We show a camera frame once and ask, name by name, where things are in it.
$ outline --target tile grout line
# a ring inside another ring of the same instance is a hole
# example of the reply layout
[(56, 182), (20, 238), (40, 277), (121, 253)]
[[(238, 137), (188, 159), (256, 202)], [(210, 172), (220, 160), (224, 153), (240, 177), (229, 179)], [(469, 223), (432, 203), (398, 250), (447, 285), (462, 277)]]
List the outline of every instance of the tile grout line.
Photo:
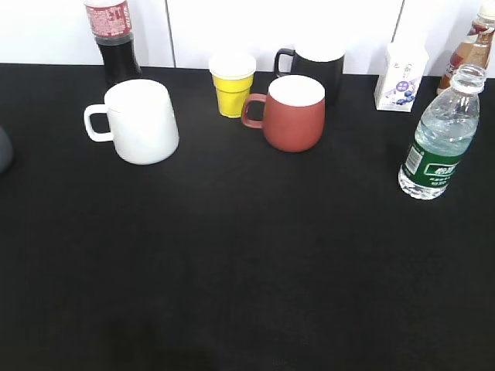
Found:
[(170, 13), (169, 13), (169, 0), (165, 0), (165, 13), (167, 14), (167, 26), (169, 27), (169, 41), (170, 41), (170, 47), (172, 49), (172, 61), (173, 61), (173, 67), (177, 68), (177, 61), (176, 61), (176, 48), (173, 45), (173, 37), (172, 37), (172, 25), (170, 24)]

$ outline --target mug handle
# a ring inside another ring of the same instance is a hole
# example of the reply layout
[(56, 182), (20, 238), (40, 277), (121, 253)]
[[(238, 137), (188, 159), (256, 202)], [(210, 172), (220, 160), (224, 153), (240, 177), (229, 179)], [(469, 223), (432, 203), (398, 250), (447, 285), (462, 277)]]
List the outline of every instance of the mug handle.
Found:
[(277, 77), (282, 77), (282, 76), (285, 76), (285, 75), (289, 75), (289, 73), (287, 72), (280, 72), (280, 56), (282, 54), (285, 54), (286, 56), (294, 56), (295, 54), (295, 50), (292, 50), (292, 49), (286, 49), (286, 48), (282, 48), (280, 49), (277, 54), (275, 54), (275, 65), (273, 67), (273, 70), (275, 72), (275, 75)]
[(247, 97), (244, 106), (242, 107), (241, 122), (248, 128), (261, 129), (263, 121), (251, 120), (248, 118), (248, 108), (251, 102), (263, 102), (266, 103), (266, 95), (264, 94), (251, 94)]
[(92, 114), (106, 114), (108, 112), (108, 107), (104, 104), (93, 104), (84, 110), (84, 126), (86, 127), (86, 132), (90, 138), (94, 141), (113, 141), (114, 135), (109, 131), (108, 133), (97, 133), (93, 130), (91, 125), (90, 116)]

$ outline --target cup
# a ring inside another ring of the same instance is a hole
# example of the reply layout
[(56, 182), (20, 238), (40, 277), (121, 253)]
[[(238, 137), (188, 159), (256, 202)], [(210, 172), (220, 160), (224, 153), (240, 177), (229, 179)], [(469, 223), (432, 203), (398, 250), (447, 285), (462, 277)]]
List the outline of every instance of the cup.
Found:
[(14, 150), (7, 133), (0, 126), (0, 174), (2, 174), (14, 158)]
[[(265, 102), (262, 121), (248, 118), (253, 101)], [(251, 94), (247, 98), (241, 120), (249, 128), (260, 128), (268, 143), (281, 151), (305, 151), (323, 133), (325, 89), (309, 77), (281, 77), (270, 84), (267, 95)]]
[[(110, 132), (96, 133), (92, 114), (106, 114)], [(168, 158), (179, 145), (176, 117), (168, 90), (151, 80), (129, 80), (112, 87), (104, 104), (84, 111), (87, 134), (94, 141), (113, 141), (127, 162), (149, 165)]]
[[(338, 42), (317, 43), (306, 40), (296, 44), (295, 49), (280, 49), (275, 55), (275, 75), (277, 77), (293, 73), (308, 76), (319, 81), (325, 87), (326, 104), (334, 104), (342, 83), (345, 49)], [(282, 54), (292, 56), (290, 73), (280, 72), (279, 62)]]
[(209, 64), (220, 114), (240, 117), (253, 84), (256, 60), (246, 53), (222, 53), (214, 56)]

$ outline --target green label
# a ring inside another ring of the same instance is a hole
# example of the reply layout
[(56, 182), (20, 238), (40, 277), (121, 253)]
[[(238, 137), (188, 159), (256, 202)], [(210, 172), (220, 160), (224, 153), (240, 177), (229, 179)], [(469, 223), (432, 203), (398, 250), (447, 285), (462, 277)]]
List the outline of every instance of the green label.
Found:
[(414, 140), (402, 169), (411, 181), (420, 186), (443, 188), (449, 183), (462, 156), (435, 155)]

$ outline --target mug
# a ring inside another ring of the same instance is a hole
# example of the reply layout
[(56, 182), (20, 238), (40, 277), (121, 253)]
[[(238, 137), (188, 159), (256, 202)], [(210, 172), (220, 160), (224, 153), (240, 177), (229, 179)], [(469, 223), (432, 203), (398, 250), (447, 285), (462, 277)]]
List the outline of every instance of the mug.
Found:
[[(87, 134), (94, 141), (113, 141), (117, 154), (135, 165), (168, 158), (179, 145), (179, 132), (169, 92), (152, 80), (129, 80), (112, 87), (105, 104), (84, 111)], [(92, 114), (106, 114), (110, 132), (96, 133)]]
[(14, 150), (7, 133), (0, 126), (0, 174), (9, 167), (14, 158)]
[(336, 43), (332, 46), (311, 43), (296, 44), (295, 49), (280, 49), (275, 55), (275, 75), (285, 76), (290, 73), (280, 72), (279, 61), (282, 54), (292, 56), (291, 72), (311, 77), (325, 87), (326, 104), (334, 104), (340, 92), (343, 75), (345, 49)]
[[(249, 104), (265, 103), (263, 121), (248, 118)], [(325, 89), (318, 81), (289, 75), (273, 81), (268, 94), (251, 94), (241, 121), (263, 131), (268, 143), (286, 152), (310, 149), (321, 138), (325, 124)]]

